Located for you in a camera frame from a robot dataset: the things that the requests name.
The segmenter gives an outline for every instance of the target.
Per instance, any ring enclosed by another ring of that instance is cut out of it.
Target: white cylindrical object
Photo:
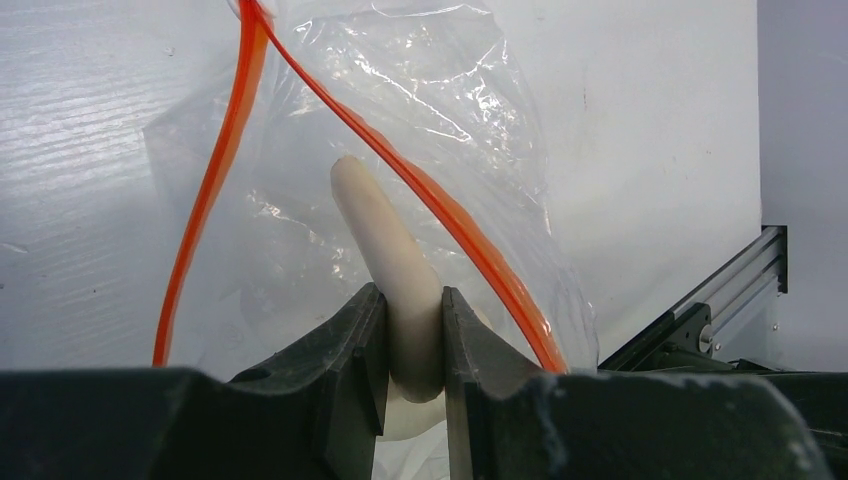
[[[472,308],[483,325],[491,330],[492,324],[483,312],[477,308]],[[447,413],[444,392],[427,403],[412,403],[403,398],[397,385],[389,380],[389,390],[386,397],[386,421],[384,422],[383,436],[378,438],[382,442],[417,437],[443,421]]]
[[[442,283],[359,160],[341,158],[330,178],[336,205],[388,303],[392,378],[410,402],[433,400],[444,388]]]

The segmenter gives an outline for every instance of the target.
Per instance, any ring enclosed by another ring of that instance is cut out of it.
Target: white board
[[[758,233],[755,1],[489,4],[603,358]],[[0,367],[149,362],[173,252],[140,129],[237,32],[223,0],[0,2]]]
[[[759,235],[755,0],[490,0],[606,358]]]

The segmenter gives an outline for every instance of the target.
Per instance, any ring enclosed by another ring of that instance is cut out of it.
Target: black bracket
[[[775,227],[780,230],[780,255],[783,259],[781,261],[782,268],[777,275],[777,291],[780,293],[789,293],[789,227],[786,225],[763,225],[763,230],[769,227]]]
[[[482,325],[455,289],[443,305],[451,478],[832,478],[764,379],[554,375]]]
[[[679,318],[671,311],[655,320],[600,365],[603,370],[623,372],[693,368],[704,363],[710,370],[722,362],[712,356],[712,317],[705,303],[692,305]]]
[[[385,328],[369,284],[230,383],[180,368],[0,375],[0,477],[370,478]]]

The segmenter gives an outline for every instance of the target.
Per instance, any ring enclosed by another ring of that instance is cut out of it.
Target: clear plastic bag
[[[334,97],[474,216],[551,323],[571,368],[596,368],[591,307],[550,235],[534,109],[491,13],[445,1],[351,3],[303,4],[288,12],[278,35]],[[223,73],[145,129],[174,246],[231,83],[231,71]],[[226,379],[303,336],[370,280],[330,191],[330,167],[344,154],[378,179],[442,282],[458,287],[498,334],[535,360],[434,215],[269,51],[235,165],[183,290],[172,363]],[[410,458],[398,452],[416,441],[423,440],[381,445],[375,475],[382,468],[395,478],[404,469],[398,461]]]

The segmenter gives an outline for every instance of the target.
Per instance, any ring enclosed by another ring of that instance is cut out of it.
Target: white object
[[[377,437],[377,441],[394,442],[415,438],[444,421],[445,414],[444,392],[429,402],[412,403],[403,398],[397,384],[390,379],[383,435]]]
[[[442,283],[374,177],[354,157],[330,170],[333,198],[388,303],[389,371],[415,403],[444,388]]]

